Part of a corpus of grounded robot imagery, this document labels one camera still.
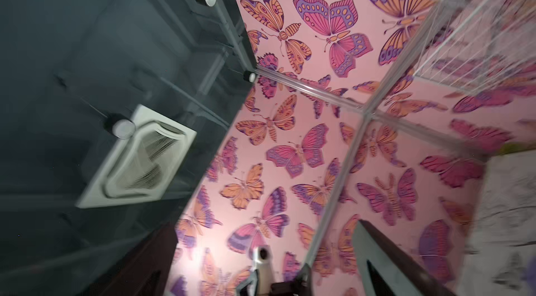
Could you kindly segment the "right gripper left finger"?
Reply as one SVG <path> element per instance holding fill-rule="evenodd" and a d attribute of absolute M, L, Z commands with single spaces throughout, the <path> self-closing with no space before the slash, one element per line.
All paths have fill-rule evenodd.
<path fill-rule="evenodd" d="M 163 295 L 177 244 L 174 226 L 163 224 L 80 294 Z"/>

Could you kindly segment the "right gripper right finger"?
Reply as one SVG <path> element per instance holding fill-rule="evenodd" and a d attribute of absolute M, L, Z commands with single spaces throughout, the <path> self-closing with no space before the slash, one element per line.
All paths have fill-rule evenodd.
<path fill-rule="evenodd" d="M 353 248 L 366 295 L 454 294 L 371 222 L 357 222 Z"/>

